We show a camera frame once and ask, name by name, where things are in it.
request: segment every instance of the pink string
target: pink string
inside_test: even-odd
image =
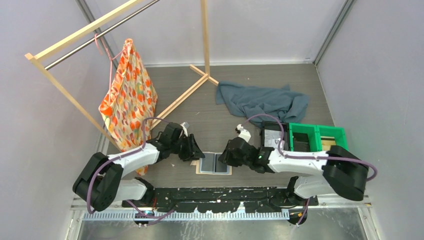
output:
[[[113,61],[114,59],[116,59],[119,55],[121,55],[124,50],[120,51],[120,53],[118,53],[115,57],[111,57],[111,54],[109,53],[109,49],[106,47],[105,41],[103,41],[103,38],[100,38],[101,40],[101,44],[103,44],[104,49],[106,50],[106,54],[107,57],[110,60],[110,71],[109,71],[109,103],[111,103],[111,88],[112,88],[112,65],[113,65]],[[99,44],[97,43],[97,33],[94,35],[94,41],[95,41],[95,45],[97,46],[98,51],[100,52],[101,55],[103,55],[102,50],[99,47]]]

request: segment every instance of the orange floral fabric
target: orange floral fabric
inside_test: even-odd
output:
[[[98,110],[107,129],[122,152],[143,144],[142,122],[155,114],[156,94],[132,39],[125,40],[115,77]],[[146,139],[150,139],[152,121],[145,123]],[[147,166],[137,173],[144,175]]]

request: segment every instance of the wooden frame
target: wooden frame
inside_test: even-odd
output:
[[[49,73],[42,65],[41,61],[45,60],[48,57],[51,57],[60,50],[68,47],[70,44],[76,42],[82,37],[90,34],[95,29],[103,26],[109,21],[115,19],[117,16],[122,13],[130,10],[135,5],[143,2],[144,0],[129,0],[118,6],[114,10],[106,13],[99,19],[93,21],[92,23],[86,25],[80,30],[72,33],[71,35],[65,37],[59,42],[53,44],[47,49],[41,51],[40,53],[33,56],[31,53],[27,53],[25,57],[43,74],[47,79],[103,134],[113,143],[115,147],[118,147],[114,139],[105,131],[105,129],[96,122],[96,120],[81,106],[81,104],[56,80],[56,78]],[[204,69],[205,72],[200,70],[194,65],[190,65],[190,68],[201,75],[200,79],[196,81],[190,88],[187,89],[180,97],[178,97],[171,105],[169,105],[164,111],[157,115],[158,118],[166,118],[176,107],[178,107],[184,100],[186,100],[194,91],[196,91],[203,83],[207,80],[218,85],[218,81],[211,77],[211,67],[210,67],[210,58],[209,58],[209,32],[208,32],[208,0],[200,0],[200,10],[201,10],[201,23],[202,23],[202,34],[203,34],[203,54],[204,54]],[[159,120],[153,120],[152,127],[154,128],[159,124]]]

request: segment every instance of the gray wood surface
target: gray wood surface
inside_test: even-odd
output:
[[[161,113],[200,76],[189,67],[152,67],[148,73],[158,94],[156,115]],[[333,125],[320,80],[312,64],[281,65],[229,65],[211,66],[211,75],[218,81],[231,81],[246,86],[281,88],[290,84],[291,90],[310,97],[304,124]],[[229,113],[225,104],[215,104],[216,86],[205,82],[166,119],[171,122],[188,122],[188,131],[204,152],[222,152],[229,139],[237,136],[235,128],[246,120]],[[152,131],[156,136],[165,123]],[[251,123],[247,129],[252,134],[250,143],[260,145],[260,130]],[[118,150],[109,145],[108,154]],[[155,187],[240,187],[240,186],[286,186],[291,172],[260,174],[246,166],[233,167],[232,175],[196,174],[190,162],[182,162],[173,155],[148,167],[143,177]]]

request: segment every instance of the wooden clothes rack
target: wooden clothes rack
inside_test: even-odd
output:
[[[49,69],[53,68],[57,64],[60,64],[65,59],[69,58],[73,54],[77,53],[79,50],[85,48],[86,46],[90,45],[95,41],[95,38],[86,41],[79,47],[73,49],[72,51],[68,52],[67,54],[63,55],[56,61],[52,62],[48,66],[44,67],[41,63],[43,60],[52,57],[54,54],[58,53],[60,50],[66,48],[70,44],[76,42],[77,40],[81,39],[82,37],[90,34],[94,30],[98,29],[99,27],[103,26],[104,24],[108,23],[109,21],[115,19],[117,16],[123,14],[124,12],[130,10],[135,5],[143,2],[144,0],[129,0],[126,3],[122,4],[121,6],[118,6],[114,10],[106,13],[99,19],[93,21],[92,23],[84,26],[80,30],[72,33],[71,35],[65,37],[64,39],[60,40],[59,42],[53,44],[52,46],[48,47],[47,49],[41,51],[40,53],[36,55],[32,55],[31,53],[25,54],[25,57],[42,73],[44,74],[47,79],[107,138],[115,147],[120,149],[115,142],[115,140],[105,131],[103,127],[99,125],[99,123],[96,122],[96,120],[81,106],[81,104],[56,80],[56,78],[49,72]],[[162,111],[159,115],[157,115],[158,118],[166,118],[176,107],[178,107],[184,100],[186,100],[196,89],[198,89],[203,83],[206,81],[210,81],[211,83],[218,85],[218,81],[215,80],[213,77],[211,77],[211,68],[210,68],[210,59],[209,59],[209,33],[208,33],[208,0],[200,0],[200,9],[201,9],[201,23],[202,23],[202,33],[203,33],[203,54],[204,54],[204,69],[203,72],[193,64],[190,64],[190,68],[198,73],[201,78],[196,81],[190,88],[188,88],[181,96],[179,96],[171,105],[169,105],[164,111]],[[125,23],[126,21],[130,20],[137,14],[141,13],[145,9],[149,8],[150,6],[154,5],[155,3],[159,2],[159,0],[153,0],[149,4],[145,5],[144,7],[140,8],[139,10],[133,12],[132,14],[128,15],[118,23],[114,24],[113,26],[109,27],[99,35],[97,35],[97,38],[102,37],[103,35],[109,33],[113,29],[117,28],[121,24]],[[152,128],[157,126],[159,124],[159,120],[155,119],[152,122]]]

